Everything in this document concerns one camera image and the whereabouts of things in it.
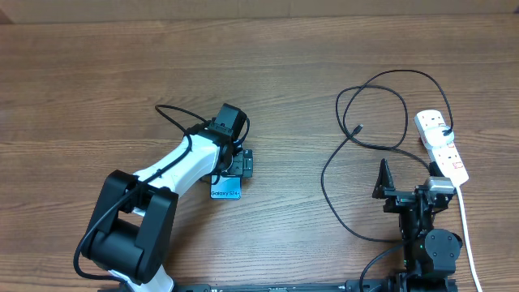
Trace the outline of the Galaxy S24+ smartphone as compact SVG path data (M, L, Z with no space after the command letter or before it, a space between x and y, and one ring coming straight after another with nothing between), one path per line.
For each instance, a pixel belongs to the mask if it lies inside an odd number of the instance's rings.
M239 200L242 194L240 177L211 177L210 197L213 200Z

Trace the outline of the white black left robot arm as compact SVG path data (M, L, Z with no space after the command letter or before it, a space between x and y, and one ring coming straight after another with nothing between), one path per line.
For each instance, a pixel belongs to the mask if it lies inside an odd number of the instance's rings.
M155 164L109 174L73 255L76 274L116 281L119 291L174 291L164 262L178 201L204 177L212 199L241 198L253 174L253 152L242 146L249 129L247 115L224 104L216 117L182 127L180 145Z

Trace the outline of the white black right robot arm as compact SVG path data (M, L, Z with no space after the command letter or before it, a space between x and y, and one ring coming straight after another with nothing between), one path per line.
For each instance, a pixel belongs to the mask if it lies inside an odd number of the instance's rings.
M383 210L399 216L405 268L384 279L379 291L457 290L455 281L448 277L456 271L462 239L451 231L434 227L435 215L448 209L457 190L434 163L431 167L431 176L423 185L417 185L413 191L398 191L388 161L380 162L372 197L384 199Z

